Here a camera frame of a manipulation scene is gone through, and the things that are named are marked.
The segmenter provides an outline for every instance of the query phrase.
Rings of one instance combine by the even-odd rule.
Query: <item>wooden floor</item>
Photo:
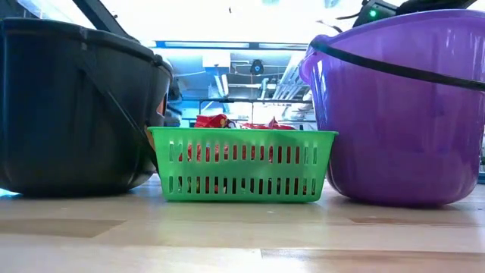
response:
[[[441,209],[0,197],[0,272],[485,272],[485,186]]]

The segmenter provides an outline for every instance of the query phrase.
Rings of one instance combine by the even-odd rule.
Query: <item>black handle strap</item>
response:
[[[310,46],[319,52],[323,52],[339,60],[349,62],[361,67],[366,67],[375,71],[384,72],[400,77],[407,77],[414,80],[423,80],[430,83],[439,83],[449,86],[466,88],[473,91],[485,92],[485,83],[476,80],[465,80],[457,77],[446,76],[439,73],[424,71],[421,69],[405,67],[397,64],[390,64],[384,61],[378,61],[371,58],[346,52],[327,45],[325,42],[313,40]]]
[[[138,141],[141,145],[141,148],[148,153],[153,165],[157,170],[157,173],[159,174],[157,155],[153,150],[152,145],[150,144],[144,130],[138,127],[136,121],[130,115],[128,110],[126,110],[125,107],[120,104],[116,97],[113,95],[113,92],[111,91],[109,85],[104,80],[102,80],[104,77],[102,76],[99,69],[93,67],[90,62],[86,60],[88,57],[89,56],[83,55],[78,58],[77,64],[79,69],[86,73],[86,76],[95,85],[96,91],[98,91],[98,93],[102,95],[102,97],[107,102],[110,110],[113,111],[113,113],[119,116],[122,120],[126,121],[126,124],[132,129],[131,132],[133,133],[136,141]]]

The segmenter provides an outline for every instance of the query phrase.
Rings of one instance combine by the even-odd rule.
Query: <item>green plastic basket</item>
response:
[[[164,198],[173,201],[317,201],[336,135],[296,130],[149,130]]]

